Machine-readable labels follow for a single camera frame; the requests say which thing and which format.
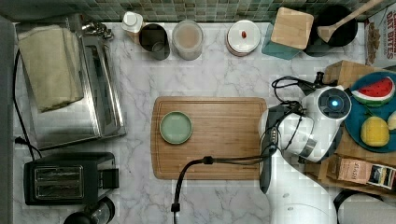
teal box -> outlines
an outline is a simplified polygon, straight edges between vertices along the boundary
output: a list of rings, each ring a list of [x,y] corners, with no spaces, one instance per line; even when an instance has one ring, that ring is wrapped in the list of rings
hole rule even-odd
[[[271,35],[274,30],[274,25],[269,24],[267,28],[267,32],[265,33],[264,43],[262,44],[262,53],[271,55],[277,58],[291,60],[298,53],[300,53],[300,49],[295,49],[292,47],[288,47],[285,45],[277,44],[271,41]]]

wooden tray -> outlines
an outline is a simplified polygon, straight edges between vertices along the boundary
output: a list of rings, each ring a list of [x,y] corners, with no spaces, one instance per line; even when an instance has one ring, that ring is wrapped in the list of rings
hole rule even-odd
[[[178,179],[192,160],[204,156],[246,157],[260,154],[258,125],[266,103],[261,98],[159,97],[151,120],[151,159],[160,179]],[[160,123],[171,111],[187,114],[192,135],[181,145],[171,145],[160,134]],[[259,179],[259,165],[198,164],[186,173],[188,179]]]

glass canister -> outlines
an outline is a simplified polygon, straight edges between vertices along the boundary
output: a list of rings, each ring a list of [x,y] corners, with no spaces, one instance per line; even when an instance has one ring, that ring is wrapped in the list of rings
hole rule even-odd
[[[202,54],[204,32],[194,21],[181,21],[172,33],[172,43],[181,58],[195,60]]]

small bottle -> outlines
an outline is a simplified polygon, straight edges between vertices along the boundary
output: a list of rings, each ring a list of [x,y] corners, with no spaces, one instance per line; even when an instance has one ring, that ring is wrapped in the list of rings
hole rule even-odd
[[[122,20],[122,29],[128,33],[136,44],[139,44],[139,33],[145,23],[143,17],[134,12],[126,12]]]

black canister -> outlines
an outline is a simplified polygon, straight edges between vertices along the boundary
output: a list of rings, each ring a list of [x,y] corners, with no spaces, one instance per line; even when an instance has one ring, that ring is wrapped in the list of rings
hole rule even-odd
[[[332,34],[328,43],[320,38],[317,29],[319,26],[334,25],[350,13],[351,11],[348,8],[338,5],[324,8],[314,20],[308,45],[304,52],[312,57],[321,57],[326,55],[330,49],[343,47],[352,42],[358,32],[358,22],[355,19],[338,28]]]
[[[139,34],[139,42],[151,57],[159,61],[166,59],[171,52],[168,35],[158,24],[152,23],[143,27]]]

